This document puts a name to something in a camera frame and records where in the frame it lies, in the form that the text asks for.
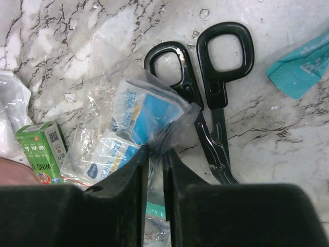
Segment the white gauze pack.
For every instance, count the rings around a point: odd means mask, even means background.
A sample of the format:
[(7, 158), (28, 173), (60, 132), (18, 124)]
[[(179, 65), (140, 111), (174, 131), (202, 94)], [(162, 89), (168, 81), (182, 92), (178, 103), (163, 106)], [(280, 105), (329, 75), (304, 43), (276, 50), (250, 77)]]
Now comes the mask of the white gauze pack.
[(27, 115), (31, 92), (9, 71), (1, 71), (1, 157), (19, 161), (25, 156), (16, 132), (32, 121)]

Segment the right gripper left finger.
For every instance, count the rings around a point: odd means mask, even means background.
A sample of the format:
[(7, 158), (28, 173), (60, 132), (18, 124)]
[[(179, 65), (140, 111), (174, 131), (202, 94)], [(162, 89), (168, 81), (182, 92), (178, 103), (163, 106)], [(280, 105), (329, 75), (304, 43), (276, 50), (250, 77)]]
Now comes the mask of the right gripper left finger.
[(142, 246), (149, 171), (149, 148), (87, 189), (86, 246)]

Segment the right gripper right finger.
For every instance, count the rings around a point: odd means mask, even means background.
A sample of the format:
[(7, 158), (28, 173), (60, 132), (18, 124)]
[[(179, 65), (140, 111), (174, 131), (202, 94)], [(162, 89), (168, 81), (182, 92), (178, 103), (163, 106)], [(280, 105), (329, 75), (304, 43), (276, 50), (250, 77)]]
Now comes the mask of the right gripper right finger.
[(172, 246), (254, 246), (250, 185), (211, 185), (174, 149), (162, 157)]

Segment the pink medicine kit case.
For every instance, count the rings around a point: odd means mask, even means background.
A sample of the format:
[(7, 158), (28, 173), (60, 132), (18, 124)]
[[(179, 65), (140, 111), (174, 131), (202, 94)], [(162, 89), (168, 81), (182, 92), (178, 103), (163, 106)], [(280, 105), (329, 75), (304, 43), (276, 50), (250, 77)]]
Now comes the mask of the pink medicine kit case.
[(35, 173), (28, 166), (1, 157), (1, 186), (41, 185)]

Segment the alcohol wipes bag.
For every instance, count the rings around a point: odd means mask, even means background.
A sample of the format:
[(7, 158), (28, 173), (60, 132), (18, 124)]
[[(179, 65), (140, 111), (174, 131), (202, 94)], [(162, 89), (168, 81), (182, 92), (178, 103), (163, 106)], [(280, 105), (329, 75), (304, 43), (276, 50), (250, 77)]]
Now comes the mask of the alcohol wipes bag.
[(98, 34), (88, 72), (81, 121), (60, 169), (65, 183), (90, 187), (144, 145), (159, 158), (178, 144), (200, 111)]

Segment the small green box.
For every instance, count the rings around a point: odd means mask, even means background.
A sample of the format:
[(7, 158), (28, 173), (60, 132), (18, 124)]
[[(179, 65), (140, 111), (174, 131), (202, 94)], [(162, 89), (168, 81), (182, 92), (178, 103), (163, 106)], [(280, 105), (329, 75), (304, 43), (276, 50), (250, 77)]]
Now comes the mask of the small green box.
[(54, 121), (24, 126), (17, 131), (16, 139), (43, 185), (63, 183), (60, 169), (67, 152), (59, 127)]

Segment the black handled scissors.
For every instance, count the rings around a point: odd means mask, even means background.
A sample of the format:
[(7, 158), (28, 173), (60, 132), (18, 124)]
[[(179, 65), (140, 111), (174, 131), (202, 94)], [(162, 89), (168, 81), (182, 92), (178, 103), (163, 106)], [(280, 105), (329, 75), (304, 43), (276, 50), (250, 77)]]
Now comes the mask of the black handled scissors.
[[(242, 50), (242, 64), (234, 70), (217, 71), (212, 65), (209, 43), (224, 35), (235, 36)], [(229, 148), (225, 124), (224, 108), (228, 105), (226, 84), (246, 77), (254, 65), (254, 45), (246, 26), (237, 22), (215, 24), (201, 33), (196, 46), (200, 72), (205, 89), (207, 106), (211, 110), (214, 130), (210, 132), (203, 113), (199, 113), (194, 123), (201, 146), (213, 176), (221, 184), (238, 184), (233, 176), (229, 158)], [(204, 107), (190, 56), (184, 45), (175, 41), (154, 46), (144, 59), (144, 68), (156, 75), (155, 62), (162, 55), (172, 52), (180, 63), (181, 79), (171, 87), (188, 102)]]

